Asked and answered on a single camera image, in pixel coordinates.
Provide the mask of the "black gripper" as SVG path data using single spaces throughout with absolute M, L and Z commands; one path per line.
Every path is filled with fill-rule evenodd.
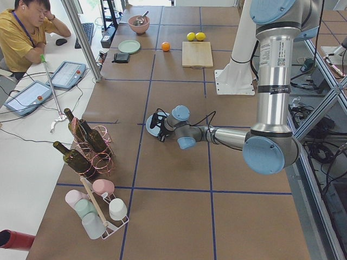
M 149 133 L 156 137 L 160 142 L 164 142 L 165 138 L 170 134 L 164 126 L 165 119 L 169 116 L 166 112 L 154 112 L 149 116 Z

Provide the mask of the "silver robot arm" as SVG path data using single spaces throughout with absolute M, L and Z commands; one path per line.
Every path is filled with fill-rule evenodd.
M 301 30 L 294 42 L 301 42 L 314 38 L 320 26 L 320 19 L 324 10 L 344 10 L 346 1 L 296 1 L 295 4 L 301 4 Z
M 318 32 L 322 1 L 252 1 L 250 18 L 260 43 L 258 111 L 248 132 L 193 126 L 184 105 L 171 113 L 154 112 L 146 130 L 159 141 L 175 136 L 181 149 L 207 141 L 240 150 L 246 164 L 260 174 L 275 174 L 292 165 L 299 144 L 287 125 L 293 44 Z

